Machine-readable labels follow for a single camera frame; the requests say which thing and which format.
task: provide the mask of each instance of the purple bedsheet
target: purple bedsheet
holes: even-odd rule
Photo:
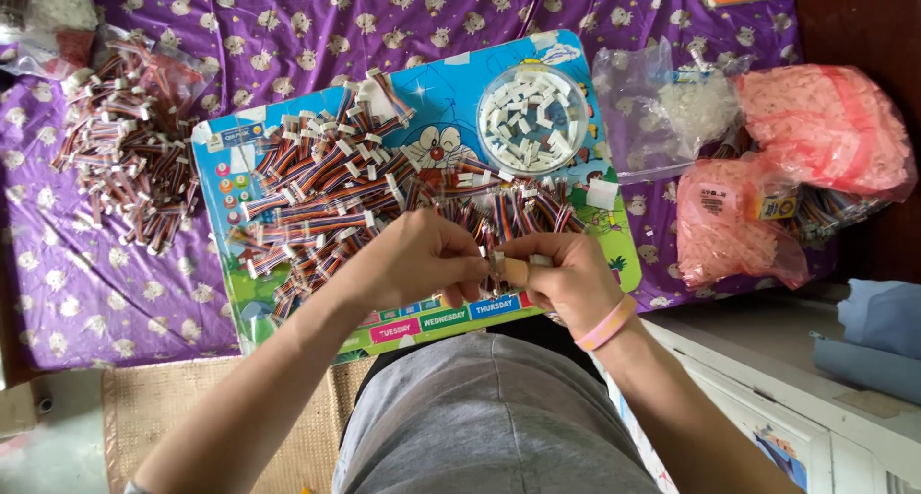
[[[709,10],[702,0],[96,0],[100,19],[218,64],[201,114],[216,117],[362,78],[377,65],[399,69],[511,41],[545,29],[579,32],[589,59],[602,46],[636,50],[649,37],[704,58],[753,53],[755,67],[795,62],[793,0]],[[122,247],[110,230],[86,229],[88,211],[71,173],[47,160],[60,144],[65,105],[59,88],[23,77],[0,97],[0,151],[6,207],[0,212],[9,282],[17,284],[20,333],[33,366],[58,370],[132,366],[236,352],[209,228],[196,216],[162,258]],[[609,135],[616,143],[616,134]],[[656,248],[636,292],[643,309],[677,305],[771,285],[734,277],[688,291],[669,273],[675,262],[669,182],[624,187],[637,246]],[[815,275],[835,253],[811,254]]]

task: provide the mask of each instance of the pink plastic bag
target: pink plastic bag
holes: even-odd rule
[[[796,183],[758,158],[700,159],[678,183],[678,269],[689,288],[733,275],[774,275],[789,288],[809,281],[806,255],[776,220],[758,220],[762,195]]]
[[[857,68],[803,64],[733,80],[746,129],[790,179],[898,202],[915,188],[901,116]]]

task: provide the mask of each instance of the person's right hand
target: person's right hand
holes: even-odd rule
[[[515,285],[527,288],[536,305],[556,311],[575,339],[601,323],[624,297],[602,246],[587,235],[533,233],[507,241],[496,251],[526,262],[532,254],[554,259],[554,267],[530,264],[528,283]]]

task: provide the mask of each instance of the plastic container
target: plastic container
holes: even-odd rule
[[[552,84],[557,89],[557,92],[553,94],[554,100],[545,107],[544,118],[551,123],[549,127],[538,123],[537,111],[540,104],[530,103],[520,94],[515,95],[511,91],[513,87],[523,84],[547,90],[549,88],[545,86],[546,83]],[[506,123],[511,134],[508,137],[498,134],[494,129],[493,113],[507,105],[497,104],[500,104],[509,95],[514,96],[514,99],[508,103],[524,102],[524,108],[520,111],[508,111],[507,119],[511,120],[515,114],[520,114],[521,119],[529,125],[530,130],[527,134],[518,128],[518,122]],[[547,99],[542,92],[532,96],[542,100]],[[571,76],[546,64],[519,64],[500,73],[486,87],[477,105],[476,116],[476,134],[490,162],[510,174],[530,177],[557,170],[576,155],[588,133],[589,103],[582,94],[579,84]],[[569,150],[553,151],[550,140],[554,131],[564,136],[570,146]],[[523,140],[528,140],[534,161],[530,161],[530,157],[517,153]],[[504,141],[512,142],[513,146],[505,144]],[[536,150],[534,149],[535,143],[538,144]]]

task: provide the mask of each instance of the children's educational board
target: children's educational board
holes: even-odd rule
[[[589,132],[577,156],[549,175],[567,178],[567,200],[577,216],[598,238],[611,272],[625,291],[640,280],[637,250],[620,195],[606,207],[590,206],[587,195],[593,179],[616,182],[611,168],[598,101],[591,86],[589,64],[582,43],[570,30],[540,32],[476,52],[404,69],[390,75],[393,87],[417,113],[405,129],[387,135],[384,147],[403,147],[421,163],[420,178],[440,184],[442,171],[471,155],[488,161],[476,135],[476,107],[489,83],[515,64],[543,63],[572,76],[589,103]],[[262,197],[250,179],[261,156],[254,140],[265,129],[279,125],[283,114],[300,111],[335,112],[342,88],[328,88],[290,100],[259,106],[196,126],[192,142],[201,175],[201,189],[216,238],[227,296],[233,310],[241,351],[247,355],[271,335],[275,326],[272,292],[281,285],[289,266],[279,265],[268,276],[249,277],[248,250],[224,242],[227,231],[246,225],[239,203]],[[425,341],[470,332],[543,312],[524,293],[478,301],[451,309],[433,299],[402,309],[371,314],[345,341],[336,362],[345,362]]]

